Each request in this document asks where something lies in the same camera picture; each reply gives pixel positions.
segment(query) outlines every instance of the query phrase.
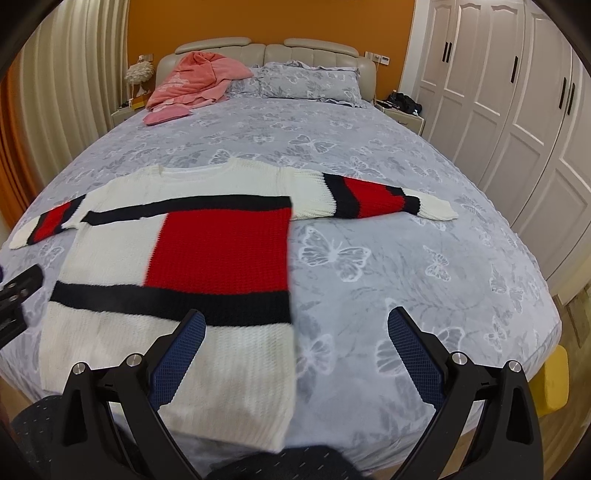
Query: gray pillow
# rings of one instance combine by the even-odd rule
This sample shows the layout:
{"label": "gray pillow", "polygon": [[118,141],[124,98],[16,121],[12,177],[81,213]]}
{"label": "gray pillow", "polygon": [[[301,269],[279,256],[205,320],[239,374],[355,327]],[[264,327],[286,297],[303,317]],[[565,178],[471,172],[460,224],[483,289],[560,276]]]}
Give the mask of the gray pillow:
{"label": "gray pillow", "polygon": [[259,80],[259,77],[261,75],[261,68],[253,67],[251,68],[251,72],[254,74],[254,76],[250,77],[249,79],[232,80],[232,83],[226,90],[226,95],[230,98],[262,98],[261,82]]}
{"label": "gray pillow", "polygon": [[301,98],[364,107],[359,70],[354,67],[310,67],[300,61],[267,63],[260,69],[261,94],[268,98]]}

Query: pink towel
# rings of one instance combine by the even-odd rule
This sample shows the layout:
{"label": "pink towel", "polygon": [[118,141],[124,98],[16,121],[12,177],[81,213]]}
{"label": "pink towel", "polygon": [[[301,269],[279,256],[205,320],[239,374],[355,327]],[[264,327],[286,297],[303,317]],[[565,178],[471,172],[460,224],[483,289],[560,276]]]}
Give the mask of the pink towel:
{"label": "pink towel", "polygon": [[144,117],[143,121],[148,126],[158,125],[187,115],[191,115],[191,111],[184,105],[167,105],[166,108],[158,112],[149,113]]}
{"label": "pink towel", "polygon": [[146,108],[155,112],[175,103],[187,108],[211,105],[226,100],[224,94],[231,80],[249,77],[252,77],[250,69],[237,60],[219,53],[193,51],[156,88]]}

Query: white knit sweater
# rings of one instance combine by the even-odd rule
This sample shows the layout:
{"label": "white knit sweater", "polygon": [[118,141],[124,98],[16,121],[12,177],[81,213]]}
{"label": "white knit sweater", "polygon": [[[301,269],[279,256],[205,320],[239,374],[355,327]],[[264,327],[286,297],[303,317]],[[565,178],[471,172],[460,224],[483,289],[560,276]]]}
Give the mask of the white knit sweater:
{"label": "white knit sweater", "polygon": [[424,193],[235,158],[143,168],[57,207],[10,243],[77,229],[43,323],[42,386],[62,391],[79,361],[105,368],[144,353],[197,308],[206,338],[159,411],[165,424],[280,451],[296,397],[289,220],[398,211],[457,217]]}

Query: sweater sleeve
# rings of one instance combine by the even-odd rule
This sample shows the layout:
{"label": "sweater sleeve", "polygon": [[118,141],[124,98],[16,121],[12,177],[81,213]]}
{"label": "sweater sleeve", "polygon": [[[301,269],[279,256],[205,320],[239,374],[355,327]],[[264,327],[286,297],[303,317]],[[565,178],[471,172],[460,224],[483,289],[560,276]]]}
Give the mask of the sweater sleeve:
{"label": "sweater sleeve", "polygon": [[9,248],[33,245],[69,228],[77,228],[85,214],[96,204],[105,186],[42,213],[20,227],[13,235]]}
{"label": "sweater sleeve", "polygon": [[453,220],[449,202],[414,190],[314,170],[283,167],[293,219],[334,216],[365,218],[407,212],[430,220]]}

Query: sweater neckline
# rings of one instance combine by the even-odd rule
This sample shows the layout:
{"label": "sweater neckline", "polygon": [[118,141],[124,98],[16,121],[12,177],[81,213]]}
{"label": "sweater neckline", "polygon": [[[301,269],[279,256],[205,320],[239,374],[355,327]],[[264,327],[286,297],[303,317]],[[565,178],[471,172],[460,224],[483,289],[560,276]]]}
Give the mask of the sweater neckline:
{"label": "sweater neckline", "polygon": [[233,170],[237,164],[238,161],[235,158],[229,158],[226,163],[219,165],[205,165],[193,168],[170,168],[156,165],[154,174],[160,179],[160,181],[164,182],[206,181]]}

